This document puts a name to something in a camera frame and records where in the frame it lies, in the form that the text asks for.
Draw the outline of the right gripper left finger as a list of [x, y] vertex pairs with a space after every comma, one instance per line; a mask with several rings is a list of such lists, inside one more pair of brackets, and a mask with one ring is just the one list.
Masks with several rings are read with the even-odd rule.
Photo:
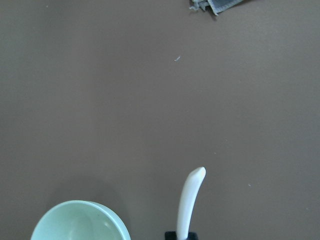
[[165, 240], [177, 240], [177, 233], [175, 231], [166, 231], [164, 233]]

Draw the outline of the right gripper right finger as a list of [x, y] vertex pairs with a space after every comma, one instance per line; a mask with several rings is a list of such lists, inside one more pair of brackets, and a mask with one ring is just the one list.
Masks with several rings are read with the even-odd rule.
[[196, 232], [189, 232], [187, 240], [198, 240], [198, 235]]

